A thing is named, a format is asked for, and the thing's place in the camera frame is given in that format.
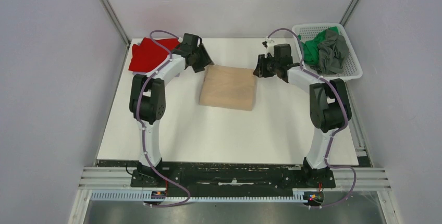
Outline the beige t-shirt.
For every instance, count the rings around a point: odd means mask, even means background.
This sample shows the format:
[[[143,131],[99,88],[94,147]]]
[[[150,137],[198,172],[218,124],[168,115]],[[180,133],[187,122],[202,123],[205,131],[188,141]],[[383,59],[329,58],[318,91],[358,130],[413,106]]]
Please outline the beige t-shirt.
[[[204,77],[199,104],[251,111],[256,79],[252,69],[210,65]]]

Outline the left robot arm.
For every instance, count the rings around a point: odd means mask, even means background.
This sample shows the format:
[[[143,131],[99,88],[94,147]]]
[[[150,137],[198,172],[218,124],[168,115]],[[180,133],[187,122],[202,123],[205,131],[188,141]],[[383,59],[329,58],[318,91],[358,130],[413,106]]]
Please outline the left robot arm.
[[[134,73],[129,110],[140,129],[142,153],[137,172],[151,186],[163,182],[159,150],[159,122],[166,111],[166,85],[188,67],[195,73],[212,65],[200,36],[171,34],[168,39],[144,38],[132,47],[129,70]]]

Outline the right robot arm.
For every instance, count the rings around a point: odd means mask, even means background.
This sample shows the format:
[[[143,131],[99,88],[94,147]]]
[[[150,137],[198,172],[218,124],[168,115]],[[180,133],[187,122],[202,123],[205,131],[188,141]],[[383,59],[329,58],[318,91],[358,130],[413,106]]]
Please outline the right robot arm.
[[[277,76],[309,94],[310,119],[315,127],[310,150],[303,161],[301,180],[315,186],[329,169],[328,156],[335,135],[351,119],[348,94],[342,79],[326,80],[293,61],[289,44],[263,41],[265,54],[260,54],[253,74],[259,78]]]

